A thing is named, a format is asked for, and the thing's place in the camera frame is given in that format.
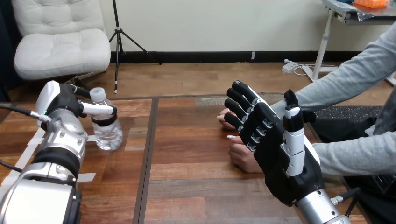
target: black baseboard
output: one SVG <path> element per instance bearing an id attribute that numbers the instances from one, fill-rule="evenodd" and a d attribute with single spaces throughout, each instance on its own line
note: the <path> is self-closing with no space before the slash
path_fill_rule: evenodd
<path id="1" fill-rule="evenodd" d="M 344 62 L 361 51 L 326 51 L 323 61 Z M 230 62 L 314 62 L 317 51 L 256 51 L 252 59 L 251 51 L 227 52 L 136 52 L 119 55 L 120 63 L 230 63 Z M 111 63 L 116 61 L 116 52 L 111 52 Z"/>

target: power strip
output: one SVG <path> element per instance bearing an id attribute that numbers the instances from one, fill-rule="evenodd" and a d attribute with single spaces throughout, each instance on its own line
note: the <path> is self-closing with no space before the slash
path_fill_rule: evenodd
<path id="1" fill-rule="evenodd" d="M 292 73 L 298 65 L 292 61 L 289 61 L 286 65 L 282 67 L 283 72 Z"/>

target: bottle cap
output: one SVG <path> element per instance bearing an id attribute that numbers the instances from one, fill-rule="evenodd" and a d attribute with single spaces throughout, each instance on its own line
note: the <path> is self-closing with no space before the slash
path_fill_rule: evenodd
<path id="1" fill-rule="evenodd" d="M 95 103 L 102 102 L 106 99 L 106 92 L 102 87 L 91 89 L 91 91 L 89 91 L 89 95 L 91 95 L 91 100 Z"/>

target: desk leg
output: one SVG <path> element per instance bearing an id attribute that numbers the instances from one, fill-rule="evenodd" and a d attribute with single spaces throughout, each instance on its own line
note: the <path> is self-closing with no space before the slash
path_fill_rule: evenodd
<path id="1" fill-rule="evenodd" d="M 391 83 L 393 86 L 396 85 L 396 79 L 394 78 L 396 72 L 392 73 L 390 76 L 388 76 L 386 78 L 386 81 L 388 81 L 389 83 Z"/>
<path id="2" fill-rule="evenodd" d="M 309 74 L 307 73 L 308 77 L 313 82 L 318 79 L 320 67 L 322 66 L 323 56 L 325 55 L 325 51 L 327 47 L 327 42 L 329 41 L 330 28 L 332 26 L 334 14 L 335 11 L 330 10 L 329 17 L 327 18 L 326 29 L 322 36 L 322 42 L 320 43 L 318 57 L 316 58 L 315 68 L 313 69 L 313 73 L 312 72 L 309 72 Z"/>

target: silver robotic arm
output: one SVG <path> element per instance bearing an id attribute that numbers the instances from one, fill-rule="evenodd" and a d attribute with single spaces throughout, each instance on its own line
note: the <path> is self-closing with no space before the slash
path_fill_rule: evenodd
<path id="1" fill-rule="evenodd" d="M 348 224 L 323 190 L 319 157 L 304 135 L 303 112 L 285 108 L 283 121 L 257 93 L 236 81 L 227 95 L 225 120 L 237 128 L 243 143 L 265 174 L 265 183 L 282 203 L 295 205 L 308 224 Z"/>
<path id="2" fill-rule="evenodd" d="M 114 106 L 77 100 L 89 92 L 69 84 L 48 82 L 33 112 L 46 131 L 34 159 L 0 203 L 0 224 L 78 224 L 82 195 L 77 178 L 88 135 L 78 116 L 115 114 Z"/>

